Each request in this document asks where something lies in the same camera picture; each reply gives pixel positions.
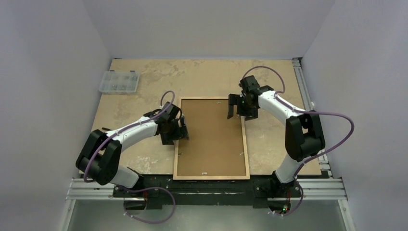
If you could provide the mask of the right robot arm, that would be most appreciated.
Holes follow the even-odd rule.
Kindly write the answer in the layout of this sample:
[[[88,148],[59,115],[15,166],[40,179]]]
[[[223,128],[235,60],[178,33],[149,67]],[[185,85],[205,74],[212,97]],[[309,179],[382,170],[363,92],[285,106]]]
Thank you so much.
[[[294,186],[304,163],[325,148],[320,117],[313,111],[298,109],[272,87],[260,86],[254,76],[242,78],[239,87],[240,94],[228,95],[228,119],[237,114],[245,120],[253,120],[258,117],[258,110],[263,109],[285,126],[287,155],[272,173],[268,187],[271,196],[281,196]]]

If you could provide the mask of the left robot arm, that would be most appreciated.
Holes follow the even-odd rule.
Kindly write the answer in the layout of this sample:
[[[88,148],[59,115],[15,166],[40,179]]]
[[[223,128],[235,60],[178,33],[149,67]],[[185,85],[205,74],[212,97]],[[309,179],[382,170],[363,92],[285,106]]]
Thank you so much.
[[[162,109],[145,113],[139,120],[116,130],[91,132],[77,160],[76,168],[84,173],[84,180],[100,185],[113,183],[125,187],[132,197],[143,192],[141,175],[119,164],[127,148],[154,136],[160,136],[162,145],[188,139],[188,130],[182,110],[166,102]]]

